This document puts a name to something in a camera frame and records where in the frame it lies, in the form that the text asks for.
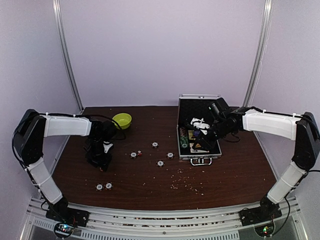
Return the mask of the aluminium poker case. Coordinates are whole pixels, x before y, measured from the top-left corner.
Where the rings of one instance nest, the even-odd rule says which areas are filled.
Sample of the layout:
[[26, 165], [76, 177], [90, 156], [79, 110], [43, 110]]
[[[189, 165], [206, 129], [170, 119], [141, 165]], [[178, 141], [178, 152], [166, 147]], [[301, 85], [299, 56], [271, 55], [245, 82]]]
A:
[[212, 124], [214, 118], [209, 111], [209, 106], [213, 103], [213, 100], [216, 100], [220, 97], [217, 94], [180, 94], [178, 98], [178, 115], [177, 115], [177, 124], [176, 124], [176, 133], [177, 133], [177, 144], [178, 144], [178, 158], [182, 161], [188, 161], [193, 167], [199, 166], [210, 166], [215, 159], [221, 157], [222, 152], [219, 145], [219, 142], [216, 141], [214, 148], [211, 151], [205, 150], [194, 150], [192, 148], [195, 140], [189, 140], [188, 138], [188, 147], [181, 148], [180, 146], [180, 134], [179, 128], [185, 127], [185, 123], [190, 121], [192, 118], [204, 119], [207, 124]]

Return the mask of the yellow blue card box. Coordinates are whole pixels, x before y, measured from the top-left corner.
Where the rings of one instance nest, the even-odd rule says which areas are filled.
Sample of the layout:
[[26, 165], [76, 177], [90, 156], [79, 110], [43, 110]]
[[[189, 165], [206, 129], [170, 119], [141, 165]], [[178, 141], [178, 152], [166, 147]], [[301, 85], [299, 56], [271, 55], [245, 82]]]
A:
[[188, 130], [188, 139], [191, 141], [195, 141], [199, 135], [198, 130]]

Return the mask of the red triangle dealer marker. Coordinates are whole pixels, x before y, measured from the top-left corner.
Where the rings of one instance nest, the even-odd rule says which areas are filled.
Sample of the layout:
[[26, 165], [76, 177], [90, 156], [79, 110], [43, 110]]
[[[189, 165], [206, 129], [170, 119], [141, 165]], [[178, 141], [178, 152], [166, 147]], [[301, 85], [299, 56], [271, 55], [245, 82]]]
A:
[[194, 150], [202, 150], [202, 149], [203, 149], [202, 145], [201, 145], [200, 143], [198, 143], [198, 142], [195, 142], [195, 143], [193, 144], [192, 148], [193, 148]]

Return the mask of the green poker chip front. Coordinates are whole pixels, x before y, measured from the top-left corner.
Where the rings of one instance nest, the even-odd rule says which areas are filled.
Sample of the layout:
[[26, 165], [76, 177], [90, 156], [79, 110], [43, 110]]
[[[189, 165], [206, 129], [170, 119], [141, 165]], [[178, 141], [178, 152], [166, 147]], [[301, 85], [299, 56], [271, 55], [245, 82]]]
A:
[[189, 142], [188, 141], [181, 141], [180, 142], [180, 147], [183, 149], [186, 149], [189, 146]]

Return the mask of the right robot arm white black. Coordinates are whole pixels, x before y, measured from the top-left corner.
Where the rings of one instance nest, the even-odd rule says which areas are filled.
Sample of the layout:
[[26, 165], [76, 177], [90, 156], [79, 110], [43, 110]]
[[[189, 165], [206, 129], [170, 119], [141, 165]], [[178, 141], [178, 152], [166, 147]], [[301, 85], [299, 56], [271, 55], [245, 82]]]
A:
[[320, 131], [311, 112], [279, 113], [255, 106], [231, 107], [220, 97], [208, 107], [213, 120], [193, 117], [190, 125], [200, 131], [197, 141], [203, 145], [237, 132], [253, 132], [290, 141], [293, 154], [275, 184], [254, 208], [239, 212], [243, 225], [270, 221], [282, 215], [280, 202], [300, 184], [315, 166], [320, 154]]

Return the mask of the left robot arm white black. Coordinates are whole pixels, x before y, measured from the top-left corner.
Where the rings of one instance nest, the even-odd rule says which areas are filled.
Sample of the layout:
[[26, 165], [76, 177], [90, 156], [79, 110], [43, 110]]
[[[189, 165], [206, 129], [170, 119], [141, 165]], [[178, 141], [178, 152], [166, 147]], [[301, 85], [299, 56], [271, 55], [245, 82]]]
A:
[[12, 134], [15, 158], [48, 203], [49, 212], [61, 222], [69, 221], [72, 211], [45, 164], [44, 141], [57, 136], [85, 137], [86, 161], [105, 172], [112, 160], [115, 136], [124, 129], [110, 117], [105, 116], [104, 121], [101, 118], [99, 114], [39, 113], [28, 109]]

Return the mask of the green bowl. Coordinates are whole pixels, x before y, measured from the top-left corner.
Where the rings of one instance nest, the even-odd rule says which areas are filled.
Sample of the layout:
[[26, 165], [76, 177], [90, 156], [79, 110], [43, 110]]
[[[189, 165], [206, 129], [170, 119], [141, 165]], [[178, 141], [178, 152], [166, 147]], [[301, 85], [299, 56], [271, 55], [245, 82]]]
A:
[[128, 129], [132, 123], [132, 116], [128, 113], [118, 113], [112, 117], [117, 129]]

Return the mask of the chip row in case left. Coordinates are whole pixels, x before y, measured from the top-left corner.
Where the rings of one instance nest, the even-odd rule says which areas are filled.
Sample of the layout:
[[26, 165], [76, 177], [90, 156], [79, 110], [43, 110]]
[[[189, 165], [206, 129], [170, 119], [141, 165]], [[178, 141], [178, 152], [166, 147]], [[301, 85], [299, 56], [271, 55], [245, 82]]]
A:
[[183, 141], [188, 141], [188, 131], [184, 127], [179, 128], [179, 139]]

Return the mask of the front aluminium rail base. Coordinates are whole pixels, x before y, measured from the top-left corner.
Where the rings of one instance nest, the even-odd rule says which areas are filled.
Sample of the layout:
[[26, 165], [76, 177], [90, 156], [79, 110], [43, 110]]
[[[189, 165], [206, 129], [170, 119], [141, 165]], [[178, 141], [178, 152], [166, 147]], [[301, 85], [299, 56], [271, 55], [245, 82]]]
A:
[[239, 212], [258, 203], [193, 210], [124, 210], [71, 203], [89, 213], [87, 225], [77, 227], [69, 239], [79, 240], [260, 240], [257, 230], [274, 225], [273, 240], [308, 240], [295, 197], [280, 203], [282, 216], [244, 226]]

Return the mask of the right aluminium frame post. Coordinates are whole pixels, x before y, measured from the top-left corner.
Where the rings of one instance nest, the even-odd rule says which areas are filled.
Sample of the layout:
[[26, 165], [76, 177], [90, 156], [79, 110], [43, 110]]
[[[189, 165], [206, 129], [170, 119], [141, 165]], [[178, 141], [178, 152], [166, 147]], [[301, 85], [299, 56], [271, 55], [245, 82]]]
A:
[[272, 10], [273, 0], [265, 0], [257, 49], [254, 57], [252, 71], [249, 78], [248, 87], [242, 104], [244, 107], [249, 107], [252, 104], [256, 92], [256, 88], [260, 77], [260, 71], [262, 68], [263, 56], [267, 47], [267, 41], [269, 37]]

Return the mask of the aluminium frame post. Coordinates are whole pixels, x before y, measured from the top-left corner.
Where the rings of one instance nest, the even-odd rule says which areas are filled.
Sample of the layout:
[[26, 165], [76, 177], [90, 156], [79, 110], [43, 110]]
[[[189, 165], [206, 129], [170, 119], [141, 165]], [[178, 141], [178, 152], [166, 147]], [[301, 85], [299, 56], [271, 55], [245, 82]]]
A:
[[269, 37], [272, 10], [273, 0], [265, 0], [257, 49], [254, 57], [252, 71], [249, 78], [248, 87], [242, 104], [244, 107], [249, 107], [252, 104], [256, 92], [256, 88], [260, 77], [260, 71], [262, 68], [263, 56], [267, 47], [267, 41]]
[[52, 7], [53, 7], [53, 14], [56, 22], [56, 27], [58, 31], [61, 51], [62, 51], [62, 58], [65, 65], [65, 70], [67, 74], [67, 78], [71, 87], [71, 91], [73, 94], [73, 97], [75, 99], [75, 102], [77, 104], [77, 108], [80, 112], [83, 112], [84, 106], [80, 97], [80, 93], [77, 87], [77, 83], [74, 76], [74, 71], [72, 68], [72, 62], [70, 59], [70, 54], [68, 50], [68, 44], [64, 29], [64, 23], [63, 23], [63, 16], [61, 12], [61, 1], [60, 0], [53, 0], [52, 1]]

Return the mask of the left aluminium frame post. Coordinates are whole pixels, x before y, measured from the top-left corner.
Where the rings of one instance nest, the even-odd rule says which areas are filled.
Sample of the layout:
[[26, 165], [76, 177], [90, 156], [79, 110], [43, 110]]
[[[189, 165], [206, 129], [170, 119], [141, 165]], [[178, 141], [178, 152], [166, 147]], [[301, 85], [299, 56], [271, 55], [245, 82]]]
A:
[[80, 112], [83, 112], [84, 106], [80, 97], [80, 93], [77, 87], [77, 83], [74, 76], [74, 71], [72, 68], [72, 62], [70, 59], [70, 54], [68, 50], [68, 44], [64, 29], [64, 23], [63, 23], [63, 16], [61, 12], [61, 1], [60, 0], [53, 0], [52, 1], [52, 7], [53, 7], [53, 14], [56, 22], [56, 27], [58, 31], [61, 51], [62, 51], [62, 58], [65, 65], [65, 70], [67, 74], [67, 78], [71, 87], [71, 91], [73, 94], [73, 97], [75, 99], [75, 102], [77, 104], [77, 108]]

